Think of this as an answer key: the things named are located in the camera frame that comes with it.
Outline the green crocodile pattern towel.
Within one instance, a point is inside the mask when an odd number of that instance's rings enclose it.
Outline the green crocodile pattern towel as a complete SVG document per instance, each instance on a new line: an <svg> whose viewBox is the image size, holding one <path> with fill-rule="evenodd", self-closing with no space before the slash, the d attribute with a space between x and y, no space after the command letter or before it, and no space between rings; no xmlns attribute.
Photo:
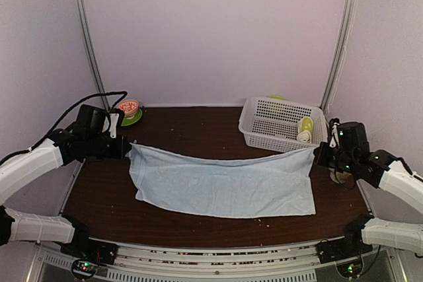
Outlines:
<svg viewBox="0 0 423 282"><path fill-rule="evenodd" d="M312 142L314 121L310 117L303 117L297 123L297 140L303 143Z"/></svg>

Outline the light blue towel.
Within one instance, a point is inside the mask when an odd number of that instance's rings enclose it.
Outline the light blue towel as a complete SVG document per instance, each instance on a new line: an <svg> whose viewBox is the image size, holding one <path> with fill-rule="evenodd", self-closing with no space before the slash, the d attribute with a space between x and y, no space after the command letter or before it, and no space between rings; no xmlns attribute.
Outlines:
<svg viewBox="0 0 423 282"><path fill-rule="evenodd" d="M216 160L134 144L127 156L136 199L161 209L230 219L316 213L312 149Z"/></svg>

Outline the white perforated plastic basket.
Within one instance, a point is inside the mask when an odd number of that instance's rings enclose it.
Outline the white perforated plastic basket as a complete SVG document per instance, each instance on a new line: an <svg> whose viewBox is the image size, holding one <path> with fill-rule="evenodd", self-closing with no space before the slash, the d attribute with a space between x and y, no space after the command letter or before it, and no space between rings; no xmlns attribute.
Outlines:
<svg viewBox="0 0 423 282"><path fill-rule="evenodd" d="M299 141L300 121L310 118L313 129L309 141ZM317 147L328 137L323 111L314 106L270 97L250 97L239 118L239 131L250 147L286 153Z"/></svg>

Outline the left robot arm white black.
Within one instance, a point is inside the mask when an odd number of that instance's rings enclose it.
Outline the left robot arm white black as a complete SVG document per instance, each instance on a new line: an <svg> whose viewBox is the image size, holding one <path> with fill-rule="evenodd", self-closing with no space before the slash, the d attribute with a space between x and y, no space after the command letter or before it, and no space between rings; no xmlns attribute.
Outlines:
<svg viewBox="0 0 423 282"><path fill-rule="evenodd" d="M2 245L13 241L55 242L69 245L80 258L93 255L95 244L89 239L89 230L77 219L23 213L4 204L29 183L74 161L124 158L132 148L117 132L124 117L121 109L106 111L84 104L68 128L53 128L32 148L1 160Z"/></svg>

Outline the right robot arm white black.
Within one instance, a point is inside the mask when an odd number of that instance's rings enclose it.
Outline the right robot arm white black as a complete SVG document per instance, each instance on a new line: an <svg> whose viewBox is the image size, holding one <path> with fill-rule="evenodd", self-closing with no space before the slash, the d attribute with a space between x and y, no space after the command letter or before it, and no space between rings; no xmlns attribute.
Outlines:
<svg viewBox="0 0 423 282"><path fill-rule="evenodd" d="M422 177L411 170L402 157L385 150L372 152L360 122L329 121L330 135L313 151L315 162L329 169L333 182L343 184L343 174L363 180L376 189L399 198L418 212L422 211ZM360 215L344 228L339 242L343 256L353 256L364 246L380 245L413 252L422 257L422 225L385 221Z"/></svg>

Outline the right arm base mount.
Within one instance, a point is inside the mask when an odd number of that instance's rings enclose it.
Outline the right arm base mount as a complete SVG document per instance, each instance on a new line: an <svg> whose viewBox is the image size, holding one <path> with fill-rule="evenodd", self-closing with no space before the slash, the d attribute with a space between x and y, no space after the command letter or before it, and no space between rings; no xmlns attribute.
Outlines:
<svg viewBox="0 0 423 282"><path fill-rule="evenodd" d="M362 230L374 218L373 215L360 215L344 227L342 238L322 239L316 245L320 263L336 262L338 274L349 281L362 278L374 266L381 251L378 246L372 261L365 263L364 254L374 251L374 247L363 241Z"/></svg>

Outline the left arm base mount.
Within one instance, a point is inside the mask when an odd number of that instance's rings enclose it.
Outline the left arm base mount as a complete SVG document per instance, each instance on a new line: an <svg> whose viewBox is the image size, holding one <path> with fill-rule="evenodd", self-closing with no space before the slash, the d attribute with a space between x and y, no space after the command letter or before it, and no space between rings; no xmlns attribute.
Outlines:
<svg viewBox="0 0 423 282"><path fill-rule="evenodd" d="M100 267L114 264L118 251L116 244L92 239L88 226L75 217L65 215L63 218L71 223L75 232L70 243L59 243L60 252L75 258L70 270L77 281L87 281Z"/></svg>

